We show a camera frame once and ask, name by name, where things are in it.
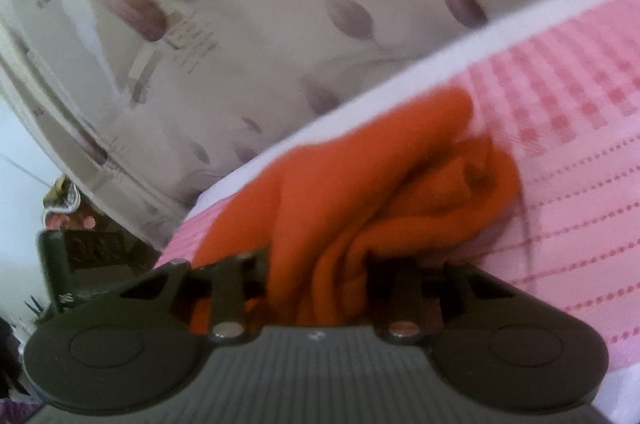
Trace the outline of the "orange small garment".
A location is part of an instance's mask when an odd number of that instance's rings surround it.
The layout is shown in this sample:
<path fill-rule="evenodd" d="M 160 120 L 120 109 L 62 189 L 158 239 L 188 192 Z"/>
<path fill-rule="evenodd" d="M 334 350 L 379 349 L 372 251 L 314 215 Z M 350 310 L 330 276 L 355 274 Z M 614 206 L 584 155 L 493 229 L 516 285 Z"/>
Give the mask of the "orange small garment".
<path fill-rule="evenodd" d="M 471 96 L 436 88 L 324 143 L 298 146 L 227 203 L 193 264 L 264 251 L 259 320 L 343 326 L 366 307 L 368 259 L 440 257 L 521 189 L 514 159 L 473 135 Z"/>

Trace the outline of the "beige leaf-patterned curtain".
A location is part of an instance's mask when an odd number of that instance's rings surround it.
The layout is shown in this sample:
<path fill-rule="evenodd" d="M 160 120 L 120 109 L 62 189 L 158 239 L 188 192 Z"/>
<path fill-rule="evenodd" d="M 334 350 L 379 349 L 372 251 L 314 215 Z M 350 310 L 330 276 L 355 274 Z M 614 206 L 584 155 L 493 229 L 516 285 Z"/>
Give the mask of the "beige leaf-patterned curtain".
<path fill-rule="evenodd" d="M 539 0 L 1 0 L 1 89 L 58 168 L 162 247 L 302 126 Z"/>

